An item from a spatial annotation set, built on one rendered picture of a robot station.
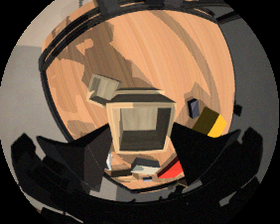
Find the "yellow block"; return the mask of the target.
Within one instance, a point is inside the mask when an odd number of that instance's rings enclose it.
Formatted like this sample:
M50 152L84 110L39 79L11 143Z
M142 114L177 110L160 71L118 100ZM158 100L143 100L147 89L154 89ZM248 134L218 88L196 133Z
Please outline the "yellow block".
M219 113L205 107L192 129L195 129L197 132L209 134L210 137L218 137L223 132L225 126L226 123Z

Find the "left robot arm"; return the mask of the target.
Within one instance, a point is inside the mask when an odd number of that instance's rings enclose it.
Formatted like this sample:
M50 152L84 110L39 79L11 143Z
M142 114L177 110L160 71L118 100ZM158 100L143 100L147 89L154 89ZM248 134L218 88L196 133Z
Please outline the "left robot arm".
M182 191L184 191L184 188L185 188L185 186L177 185L175 192L171 192L170 195L167 197L177 196L177 195L179 195L179 193L181 195Z

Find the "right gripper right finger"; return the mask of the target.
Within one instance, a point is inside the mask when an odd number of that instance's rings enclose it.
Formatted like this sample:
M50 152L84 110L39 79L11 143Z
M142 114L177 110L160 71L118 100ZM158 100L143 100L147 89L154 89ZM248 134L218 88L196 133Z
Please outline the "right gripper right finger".
M238 139L240 129L210 137L180 123L172 124L170 139L179 158L187 186L200 181L200 177L209 170L223 153L224 149Z

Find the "red flat slab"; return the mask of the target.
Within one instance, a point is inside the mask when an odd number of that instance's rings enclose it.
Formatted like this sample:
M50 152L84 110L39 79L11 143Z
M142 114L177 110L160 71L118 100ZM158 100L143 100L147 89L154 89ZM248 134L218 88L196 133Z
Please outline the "red flat slab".
M175 157L168 166L162 168L162 170L157 173L157 178L176 177L181 172L182 168L181 164L179 163L179 158Z

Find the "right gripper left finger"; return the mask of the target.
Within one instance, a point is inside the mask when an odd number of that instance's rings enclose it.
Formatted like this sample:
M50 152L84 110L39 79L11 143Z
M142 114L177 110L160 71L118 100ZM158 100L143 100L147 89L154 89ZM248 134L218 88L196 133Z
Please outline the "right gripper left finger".
M105 164L113 143L109 123L69 143L41 136L36 139L46 156L64 164L91 191L100 191Z

